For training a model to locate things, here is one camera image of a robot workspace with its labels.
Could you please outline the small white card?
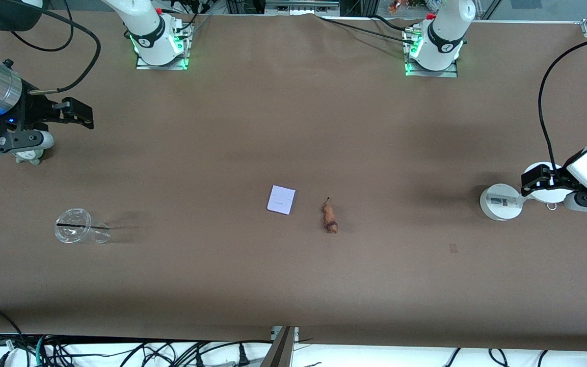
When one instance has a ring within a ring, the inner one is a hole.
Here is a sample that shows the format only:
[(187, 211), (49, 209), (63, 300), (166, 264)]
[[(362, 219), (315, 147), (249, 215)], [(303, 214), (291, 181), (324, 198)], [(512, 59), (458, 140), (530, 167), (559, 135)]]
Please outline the small white card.
[(289, 215), (296, 197), (296, 190), (273, 185), (267, 202), (267, 210), (278, 214)]

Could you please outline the white round desk mirror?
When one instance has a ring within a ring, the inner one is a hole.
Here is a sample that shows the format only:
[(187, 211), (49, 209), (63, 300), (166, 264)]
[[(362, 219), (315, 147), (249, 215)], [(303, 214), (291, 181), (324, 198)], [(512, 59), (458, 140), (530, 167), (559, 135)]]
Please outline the white round desk mirror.
[(490, 186), (480, 195), (479, 203), (482, 211), (496, 221), (507, 221), (517, 218), (523, 209), (524, 202), (535, 200), (545, 204), (554, 211), (557, 205), (564, 201), (573, 191), (569, 190), (542, 190), (535, 191), (528, 197), (522, 197), (520, 191), (510, 185), (496, 184)]

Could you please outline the clear plastic cup with lid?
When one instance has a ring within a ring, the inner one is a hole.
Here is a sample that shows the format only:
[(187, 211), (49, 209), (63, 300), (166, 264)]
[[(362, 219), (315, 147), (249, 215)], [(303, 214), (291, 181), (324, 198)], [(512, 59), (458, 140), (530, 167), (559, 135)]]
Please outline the clear plastic cup with lid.
[(96, 221), (93, 216), (81, 207), (73, 207), (58, 216), (54, 232), (56, 238), (63, 243), (98, 243), (104, 244), (111, 239), (111, 229), (101, 230), (93, 228), (69, 228), (57, 227), (56, 223), (81, 224), (93, 226), (107, 226), (107, 224)]

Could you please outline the brown angled beam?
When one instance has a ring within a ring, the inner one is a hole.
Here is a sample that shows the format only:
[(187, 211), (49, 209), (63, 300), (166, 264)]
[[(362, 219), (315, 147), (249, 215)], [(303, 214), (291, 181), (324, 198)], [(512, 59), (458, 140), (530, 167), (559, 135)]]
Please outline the brown angled beam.
[(294, 352), (294, 330), (286, 326), (271, 344), (259, 367), (291, 367)]

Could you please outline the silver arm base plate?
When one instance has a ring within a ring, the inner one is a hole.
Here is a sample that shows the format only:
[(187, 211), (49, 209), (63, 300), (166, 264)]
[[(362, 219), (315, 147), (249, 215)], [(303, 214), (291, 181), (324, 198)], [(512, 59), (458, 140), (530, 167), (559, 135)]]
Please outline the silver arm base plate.
[(424, 76), (424, 77), (457, 77), (458, 67), (457, 59), (444, 70), (430, 70), (421, 66), (415, 58), (412, 58), (412, 51), (418, 51), (422, 46), (421, 30), (417, 27), (405, 27), (401, 31), (404, 40), (412, 40), (412, 44), (405, 44), (403, 51), (405, 53), (405, 75), (406, 76)]
[(193, 24), (182, 19), (161, 14), (161, 34), (154, 33), (147, 39), (131, 35), (137, 53), (137, 69), (186, 70), (193, 42)]

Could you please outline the silver metal rail device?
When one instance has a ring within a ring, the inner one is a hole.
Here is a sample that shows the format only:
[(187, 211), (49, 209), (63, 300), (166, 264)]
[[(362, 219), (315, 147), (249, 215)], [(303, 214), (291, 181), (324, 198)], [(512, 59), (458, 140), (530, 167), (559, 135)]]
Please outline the silver metal rail device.
[(340, 16), (339, 0), (265, 0), (265, 15)]

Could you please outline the silver metal bracket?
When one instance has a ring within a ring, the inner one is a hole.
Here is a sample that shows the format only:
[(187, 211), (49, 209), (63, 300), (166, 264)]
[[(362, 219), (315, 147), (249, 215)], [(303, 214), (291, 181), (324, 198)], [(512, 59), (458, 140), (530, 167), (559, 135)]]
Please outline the silver metal bracket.
[[(280, 334), (280, 331), (282, 331), (284, 329), (284, 327), (282, 326), (273, 326), (271, 327), (271, 341), (275, 341), (275, 339), (277, 339), (277, 337)], [(293, 331), (294, 331), (294, 343), (298, 343), (300, 341), (300, 329), (298, 327), (293, 327)]]

